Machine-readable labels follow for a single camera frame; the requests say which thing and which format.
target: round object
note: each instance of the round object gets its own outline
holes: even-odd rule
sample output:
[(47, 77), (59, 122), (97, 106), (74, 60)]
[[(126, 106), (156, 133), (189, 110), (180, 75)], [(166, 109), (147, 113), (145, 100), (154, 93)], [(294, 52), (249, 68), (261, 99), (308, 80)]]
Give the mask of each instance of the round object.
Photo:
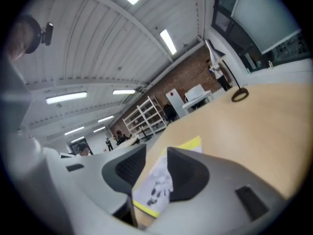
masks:
[(28, 49), (25, 51), (26, 54), (33, 53), (41, 41), (41, 28), (39, 23), (30, 15), (22, 15), (18, 18), (19, 22), (26, 22), (34, 31), (34, 38), (31, 41)]
[(248, 96), (249, 96), (248, 90), (246, 88), (240, 88), (231, 97), (231, 101), (233, 101), (233, 102), (240, 102), (240, 101), (244, 100)]

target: black camera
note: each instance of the black camera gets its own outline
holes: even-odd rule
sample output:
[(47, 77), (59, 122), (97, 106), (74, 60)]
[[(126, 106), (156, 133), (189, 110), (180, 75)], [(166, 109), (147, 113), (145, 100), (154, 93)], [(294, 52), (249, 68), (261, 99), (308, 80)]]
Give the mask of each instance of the black camera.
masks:
[(26, 50), (26, 54), (33, 53), (39, 46), (39, 44), (45, 44), (49, 46), (51, 44), (53, 24), (47, 22), (45, 28), (41, 28), (39, 23), (31, 15), (22, 15), (18, 18), (18, 22), (27, 23), (34, 32), (34, 37), (30, 43), (30, 46)]
[(52, 39), (52, 32), (53, 32), (53, 24), (51, 22), (47, 22), (45, 28), (41, 29), (41, 43), (49, 46), (51, 44)]

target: man standing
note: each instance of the man standing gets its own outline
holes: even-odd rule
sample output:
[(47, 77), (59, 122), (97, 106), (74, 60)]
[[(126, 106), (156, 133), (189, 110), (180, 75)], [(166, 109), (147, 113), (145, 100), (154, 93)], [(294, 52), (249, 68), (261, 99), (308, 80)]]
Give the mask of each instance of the man standing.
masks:
[(111, 141), (107, 138), (107, 140), (106, 140), (106, 144), (107, 144), (107, 146), (108, 146), (108, 148), (109, 148), (109, 151), (112, 151), (113, 150), (113, 147), (112, 147), (112, 145), (111, 145)]
[(210, 73), (212, 72), (214, 73), (216, 80), (223, 87), (224, 91), (227, 92), (231, 88), (230, 84), (227, 82), (226, 77), (221, 71), (220, 66), (218, 64), (210, 66), (209, 71)]

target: white desk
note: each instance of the white desk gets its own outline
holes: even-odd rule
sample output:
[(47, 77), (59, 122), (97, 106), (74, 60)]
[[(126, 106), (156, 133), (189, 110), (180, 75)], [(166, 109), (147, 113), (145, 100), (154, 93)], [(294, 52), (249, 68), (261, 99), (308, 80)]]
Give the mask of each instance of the white desk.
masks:
[(129, 147), (131, 145), (133, 145), (136, 141), (137, 141), (138, 138), (131, 138), (131, 139), (128, 139), (124, 142), (122, 142), (117, 148), (115, 148), (114, 150), (118, 150), (118, 149), (122, 149), (122, 148), (126, 148), (126, 147)]
[(201, 100), (205, 99), (205, 101), (208, 103), (211, 100), (214, 100), (213, 94), (211, 91), (206, 91), (201, 96), (198, 96), (194, 100), (189, 101), (188, 103), (185, 103), (182, 106), (182, 109), (186, 112), (186, 114), (189, 114), (189, 109), (194, 106), (196, 103), (199, 103)]

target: paper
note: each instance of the paper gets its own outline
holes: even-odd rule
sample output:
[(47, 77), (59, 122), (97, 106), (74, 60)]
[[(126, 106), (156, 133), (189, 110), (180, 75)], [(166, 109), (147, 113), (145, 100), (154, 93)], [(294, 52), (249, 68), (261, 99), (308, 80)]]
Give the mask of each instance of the paper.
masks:
[[(198, 136), (177, 148), (202, 153), (201, 139)], [(133, 203), (152, 217), (159, 217), (168, 206), (172, 191), (172, 177), (167, 169), (167, 154), (164, 149), (148, 177), (133, 191)]]

